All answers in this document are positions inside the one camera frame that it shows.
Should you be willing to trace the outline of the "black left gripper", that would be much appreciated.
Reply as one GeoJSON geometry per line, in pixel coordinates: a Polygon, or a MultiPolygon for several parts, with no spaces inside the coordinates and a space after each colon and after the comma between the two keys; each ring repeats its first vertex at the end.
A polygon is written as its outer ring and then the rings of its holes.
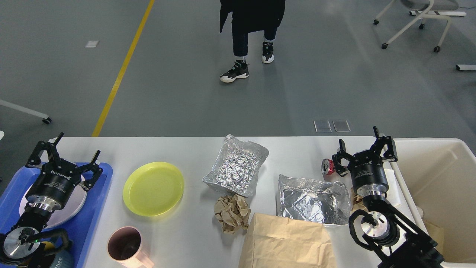
{"type": "Polygon", "coordinates": [[[88,192],[103,173],[103,169],[97,163],[100,150],[96,151],[90,163],[83,166],[62,160],[57,145],[63,136],[64,132],[61,132],[54,142],[39,141],[27,160],[26,168],[41,169],[36,181],[26,193],[26,200],[31,204],[46,201],[53,209],[63,209],[76,185],[88,192]],[[45,151],[49,163],[43,165],[41,156],[45,151]],[[92,172],[92,177],[81,182],[80,175],[87,172],[92,172]]]}

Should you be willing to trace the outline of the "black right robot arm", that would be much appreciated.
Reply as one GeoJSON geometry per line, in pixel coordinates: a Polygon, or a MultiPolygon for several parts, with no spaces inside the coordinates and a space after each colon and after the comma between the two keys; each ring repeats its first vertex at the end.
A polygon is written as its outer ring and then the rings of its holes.
{"type": "Polygon", "coordinates": [[[379,268],[440,268],[444,257],[437,242],[405,217],[386,198],[389,184],[383,163],[398,160],[395,142],[373,127],[376,138],[369,149],[355,154],[346,151],[344,140],[332,156],[336,172],[350,174],[354,192],[367,210],[350,215],[350,236],[360,247],[376,253],[379,268]]]}

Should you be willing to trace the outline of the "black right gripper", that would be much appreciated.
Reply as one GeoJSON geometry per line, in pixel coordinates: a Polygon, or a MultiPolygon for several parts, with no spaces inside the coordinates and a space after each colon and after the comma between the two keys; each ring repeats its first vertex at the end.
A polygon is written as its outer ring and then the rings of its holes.
{"type": "Polygon", "coordinates": [[[386,136],[373,127],[376,138],[373,151],[360,151],[350,155],[346,151],[345,142],[339,139],[339,148],[332,155],[334,169],[340,177],[349,173],[348,165],[344,166],[342,160],[351,162],[351,178],[355,193],[360,196],[383,195],[388,189],[388,180],[383,168],[383,162],[397,162],[395,141],[391,136],[386,136]]]}

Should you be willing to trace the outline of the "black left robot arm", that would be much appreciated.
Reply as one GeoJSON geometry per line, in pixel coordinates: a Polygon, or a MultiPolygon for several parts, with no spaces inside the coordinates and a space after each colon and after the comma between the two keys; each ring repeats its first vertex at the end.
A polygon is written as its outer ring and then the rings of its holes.
{"type": "Polygon", "coordinates": [[[40,173],[26,193],[26,206],[11,229],[1,234],[1,263],[39,268],[40,259],[68,249],[72,241],[66,229],[46,231],[52,214],[66,207],[77,187],[91,190],[103,173],[97,163],[101,151],[90,163],[82,166],[60,157],[55,142],[39,141],[26,163],[26,168],[37,168],[40,173]]]}

